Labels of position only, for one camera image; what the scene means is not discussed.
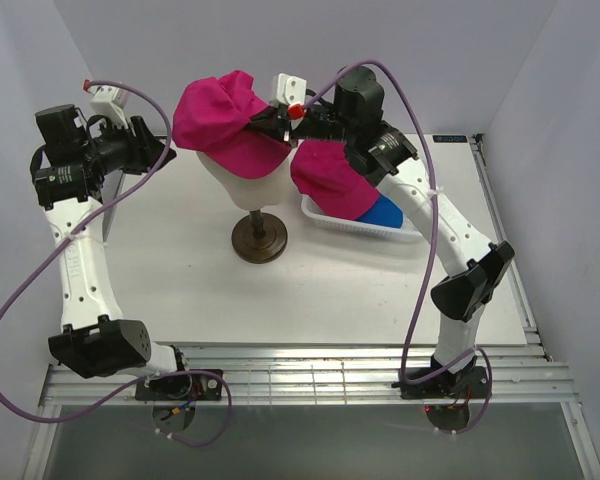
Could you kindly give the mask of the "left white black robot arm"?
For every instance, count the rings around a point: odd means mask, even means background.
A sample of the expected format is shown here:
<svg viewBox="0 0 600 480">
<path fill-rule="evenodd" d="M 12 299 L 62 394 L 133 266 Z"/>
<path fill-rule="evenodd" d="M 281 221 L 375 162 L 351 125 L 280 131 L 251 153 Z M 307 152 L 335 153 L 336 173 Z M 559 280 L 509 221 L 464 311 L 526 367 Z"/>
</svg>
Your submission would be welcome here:
<svg viewBox="0 0 600 480">
<path fill-rule="evenodd" d="M 140 116 L 117 126 L 102 114 L 82 120 L 73 104 L 39 111 L 44 144 L 30 171 L 38 203 L 60 248 L 61 331 L 48 339 L 51 355 L 83 378 L 116 373 L 157 378 L 170 399 L 185 397 L 192 376 L 182 353 L 158 345 L 145 324 L 123 315 L 111 286 L 103 238 L 102 187 L 115 172 L 143 175 L 174 159 Z"/>
</svg>

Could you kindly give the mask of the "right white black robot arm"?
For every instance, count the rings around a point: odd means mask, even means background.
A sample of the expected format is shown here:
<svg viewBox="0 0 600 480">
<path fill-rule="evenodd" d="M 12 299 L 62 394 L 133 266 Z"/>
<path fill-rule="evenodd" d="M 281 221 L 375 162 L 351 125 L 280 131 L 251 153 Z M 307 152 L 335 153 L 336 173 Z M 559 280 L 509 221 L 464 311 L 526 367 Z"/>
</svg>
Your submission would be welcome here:
<svg viewBox="0 0 600 480">
<path fill-rule="evenodd" d="M 477 230 L 438 186 L 427 142 L 413 145 L 384 118 L 385 91 L 373 62 L 343 68 L 327 85 L 334 93 L 307 94 L 304 79 L 285 73 L 272 81 L 264 111 L 251 130 L 287 145 L 297 140 L 340 141 L 348 164 L 391 200 L 429 243 L 423 283 L 407 333 L 414 334 L 424 298 L 440 314 L 430 365 L 399 367 L 395 388 L 403 398 L 454 397 L 485 391 L 488 370 L 476 365 L 480 321 L 514 258 L 506 241 L 496 243 Z"/>
</svg>

